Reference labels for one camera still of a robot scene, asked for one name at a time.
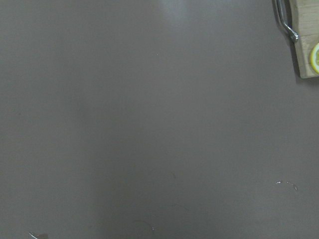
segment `cutting board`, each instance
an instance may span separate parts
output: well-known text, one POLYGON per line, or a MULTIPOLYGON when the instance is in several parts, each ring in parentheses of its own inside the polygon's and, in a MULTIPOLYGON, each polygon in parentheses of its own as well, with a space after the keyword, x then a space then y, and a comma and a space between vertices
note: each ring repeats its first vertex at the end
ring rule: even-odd
POLYGON ((319 76, 310 64, 310 53, 319 43, 319 0, 290 0, 293 29, 299 34, 295 43, 301 78, 319 76))

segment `lemon slice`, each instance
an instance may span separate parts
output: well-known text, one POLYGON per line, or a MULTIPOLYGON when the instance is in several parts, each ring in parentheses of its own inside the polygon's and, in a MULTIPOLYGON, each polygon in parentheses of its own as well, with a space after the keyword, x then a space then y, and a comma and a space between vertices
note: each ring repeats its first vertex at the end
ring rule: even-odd
POLYGON ((310 63, 313 69, 319 74, 319 43, 311 51, 310 63))

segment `gray countertop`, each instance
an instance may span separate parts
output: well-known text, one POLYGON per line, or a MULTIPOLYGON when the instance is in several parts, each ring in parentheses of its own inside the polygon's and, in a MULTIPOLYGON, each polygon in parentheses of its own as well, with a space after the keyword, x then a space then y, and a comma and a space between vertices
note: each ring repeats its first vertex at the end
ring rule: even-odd
POLYGON ((0 32, 1 239, 319 235, 319 79, 271 0, 3 0, 0 32))

